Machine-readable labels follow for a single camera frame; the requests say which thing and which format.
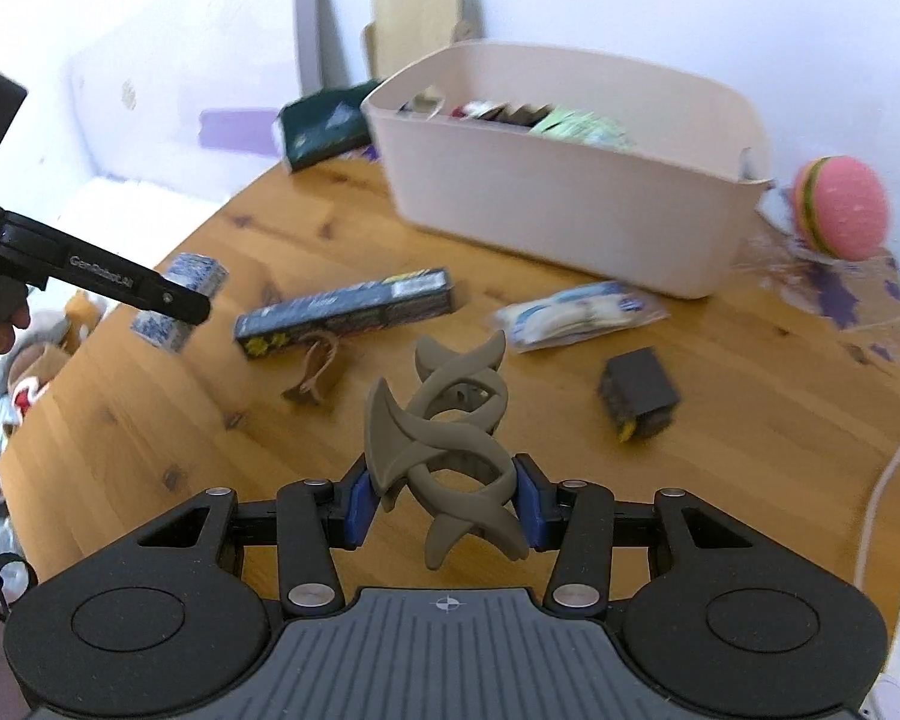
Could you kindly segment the grey claw hair clip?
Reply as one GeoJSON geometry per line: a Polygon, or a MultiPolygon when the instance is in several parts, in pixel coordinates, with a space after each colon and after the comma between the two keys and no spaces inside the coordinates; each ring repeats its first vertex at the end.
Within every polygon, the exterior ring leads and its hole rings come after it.
{"type": "Polygon", "coordinates": [[[372,486],[387,511],[408,489],[429,512],[424,562],[431,571],[466,535],[491,543],[510,561],[530,551],[509,511],[517,468],[496,439],[509,408],[500,375],[505,349],[500,330],[468,351],[422,337],[414,348],[419,388],[408,403],[398,403],[383,379],[368,392],[364,458],[372,486]]]}

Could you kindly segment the blue white tissue packet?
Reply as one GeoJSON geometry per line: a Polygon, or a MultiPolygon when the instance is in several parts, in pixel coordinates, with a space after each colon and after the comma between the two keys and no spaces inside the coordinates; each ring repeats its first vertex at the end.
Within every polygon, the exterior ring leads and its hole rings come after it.
{"type": "Polygon", "coordinates": [[[137,338],[174,355],[182,353],[194,329],[205,323],[229,272],[208,255],[176,254],[157,289],[154,309],[139,310],[130,328],[137,338]]]}

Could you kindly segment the long blue toothpaste box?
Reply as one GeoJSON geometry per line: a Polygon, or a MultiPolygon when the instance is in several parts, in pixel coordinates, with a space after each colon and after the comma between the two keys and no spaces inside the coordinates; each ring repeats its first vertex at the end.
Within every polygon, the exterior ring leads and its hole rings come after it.
{"type": "Polygon", "coordinates": [[[313,333],[345,337],[435,319],[453,310],[447,268],[427,268],[252,310],[233,324],[233,341],[247,358],[264,358],[313,333]]]}

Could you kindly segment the green snack packet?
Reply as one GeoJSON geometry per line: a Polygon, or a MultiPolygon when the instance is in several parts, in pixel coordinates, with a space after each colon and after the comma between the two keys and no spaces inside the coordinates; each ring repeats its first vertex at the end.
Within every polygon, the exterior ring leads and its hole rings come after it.
{"type": "Polygon", "coordinates": [[[532,126],[532,133],[538,137],[610,151],[629,151],[634,144],[626,127],[613,117],[564,107],[549,110],[541,121],[532,126]]]}

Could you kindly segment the small black cube box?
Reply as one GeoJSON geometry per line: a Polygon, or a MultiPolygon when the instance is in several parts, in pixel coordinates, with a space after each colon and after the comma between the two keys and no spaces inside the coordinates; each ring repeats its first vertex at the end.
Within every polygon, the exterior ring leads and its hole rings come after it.
{"type": "Polygon", "coordinates": [[[598,395],[619,442],[658,436],[673,422],[681,403],[673,380],[650,346],[608,359],[598,395]]]}

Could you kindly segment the white blue wrapped snack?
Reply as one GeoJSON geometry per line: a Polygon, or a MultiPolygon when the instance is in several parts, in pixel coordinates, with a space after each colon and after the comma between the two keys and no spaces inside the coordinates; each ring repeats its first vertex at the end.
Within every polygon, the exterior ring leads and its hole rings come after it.
{"type": "Polygon", "coordinates": [[[582,343],[670,316],[653,294],[621,281],[597,281],[546,298],[504,305],[493,315],[517,353],[582,343]]]}

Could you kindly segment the beige plastic storage bin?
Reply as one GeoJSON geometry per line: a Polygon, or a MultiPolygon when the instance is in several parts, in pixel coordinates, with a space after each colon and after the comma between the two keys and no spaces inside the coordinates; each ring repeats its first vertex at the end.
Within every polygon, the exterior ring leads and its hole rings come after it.
{"type": "Polygon", "coordinates": [[[743,94],[619,55],[458,43],[362,110],[404,221],[674,298],[717,291],[770,183],[770,141],[743,94]],[[473,101],[610,117],[631,146],[453,117],[473,101]]]}

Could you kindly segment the dark green tissue pack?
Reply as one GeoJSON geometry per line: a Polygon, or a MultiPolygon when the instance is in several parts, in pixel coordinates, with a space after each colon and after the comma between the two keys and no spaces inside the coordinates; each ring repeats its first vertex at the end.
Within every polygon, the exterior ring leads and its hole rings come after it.
{"type": "Polygon", "coordinates": [[[272,126],[289,172],[301,172],[372,143],[362,103],[382,82],[372,78],[349,88],[325,88],[286,104],[272,126]]]}

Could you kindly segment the pink green plush ball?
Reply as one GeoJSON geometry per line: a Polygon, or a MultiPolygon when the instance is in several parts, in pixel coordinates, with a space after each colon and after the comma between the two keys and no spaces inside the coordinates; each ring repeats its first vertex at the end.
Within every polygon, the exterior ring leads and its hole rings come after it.
{"type": "Polygon", "coordinates": [[[809,250],[863,262],[878,254],[889,229],[889,200],[877,173],[852,156],[806,163],[790,193],[793,221],[809,250]]]}

